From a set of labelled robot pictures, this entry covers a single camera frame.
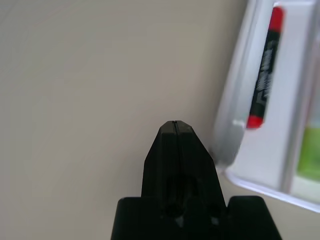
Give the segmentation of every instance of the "white plastic container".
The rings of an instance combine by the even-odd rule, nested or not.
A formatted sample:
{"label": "white plastic container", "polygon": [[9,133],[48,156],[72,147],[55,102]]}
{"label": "white plastic container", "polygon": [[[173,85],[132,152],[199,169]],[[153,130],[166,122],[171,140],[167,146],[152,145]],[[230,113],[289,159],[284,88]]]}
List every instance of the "white plastic container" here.
{"label": "white plastic container", "polygon": [[[248,130],[274,6],[284,10],[284,22],[271,94],[264,124]],[[320,184],[297,177],[296,168],[311,90],[319,75],[319,13],[317,0],[248,2],[210,149],[217,169],[234,184],[316,212],[320,212]]]}

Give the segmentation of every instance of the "red marker cap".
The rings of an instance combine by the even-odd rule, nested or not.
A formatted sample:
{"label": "red marker cap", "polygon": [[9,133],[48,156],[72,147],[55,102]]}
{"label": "red marker cap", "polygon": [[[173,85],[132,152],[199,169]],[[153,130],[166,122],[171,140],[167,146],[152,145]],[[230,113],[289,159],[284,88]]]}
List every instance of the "red marker cap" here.
{"label": "red marker cap", "polygon": [[269,24],[269,30],[280,33],[284,19],[284,10],[281,7],[274,7]]}
{"label": "red marker cap", "polygon": [[248,122],[246,123],[247,129],[258,129],[264,122],[264,119],[259,116],[250,115],[248,118]]}

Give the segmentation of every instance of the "green item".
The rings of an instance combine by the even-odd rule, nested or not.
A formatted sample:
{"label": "green item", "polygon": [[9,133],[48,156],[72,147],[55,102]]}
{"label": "green item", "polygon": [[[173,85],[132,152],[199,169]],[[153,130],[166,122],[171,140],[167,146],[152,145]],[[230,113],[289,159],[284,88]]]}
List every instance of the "green item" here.
{"label": "green item", "polygon": [[320,128],[306,127],[304,131],[298,174],[320,181]]}

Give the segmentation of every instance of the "white wall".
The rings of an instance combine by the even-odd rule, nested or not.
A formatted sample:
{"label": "white wall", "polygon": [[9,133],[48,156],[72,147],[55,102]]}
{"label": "white wall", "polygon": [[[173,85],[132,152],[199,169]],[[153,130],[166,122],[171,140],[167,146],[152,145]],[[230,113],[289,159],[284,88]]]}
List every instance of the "white wall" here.
{"label": "white wall", "polygon": [[108,239],[160,125],[207,145],[244,7],[1,0],[0,239]]}

